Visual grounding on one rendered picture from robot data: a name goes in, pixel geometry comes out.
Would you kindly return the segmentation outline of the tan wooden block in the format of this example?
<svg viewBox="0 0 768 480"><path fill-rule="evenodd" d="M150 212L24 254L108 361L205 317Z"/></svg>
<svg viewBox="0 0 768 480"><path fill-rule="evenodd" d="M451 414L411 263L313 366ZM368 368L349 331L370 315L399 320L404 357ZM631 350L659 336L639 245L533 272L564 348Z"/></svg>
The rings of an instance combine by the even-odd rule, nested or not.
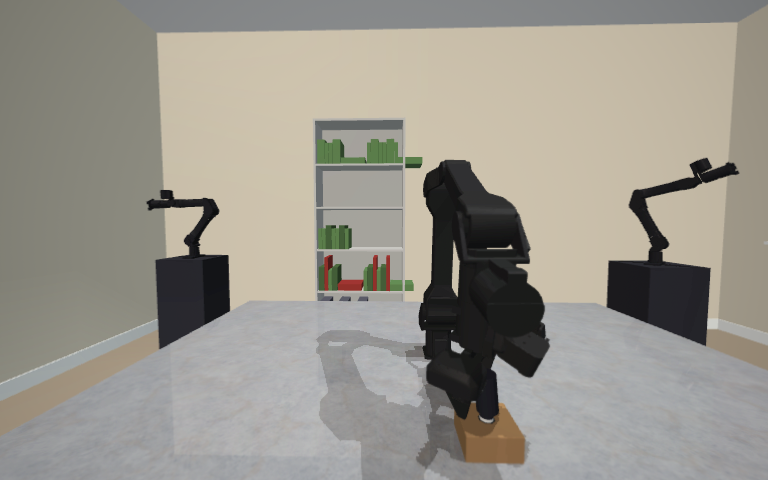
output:
<svg viewBox="0 0 768 480"><path fill-rule="evenodd" d="M476 402L471 402L466 419L454 410L454 425L466 462L524 463L525 437L504 403L493 422L479 418Z"/></svg>

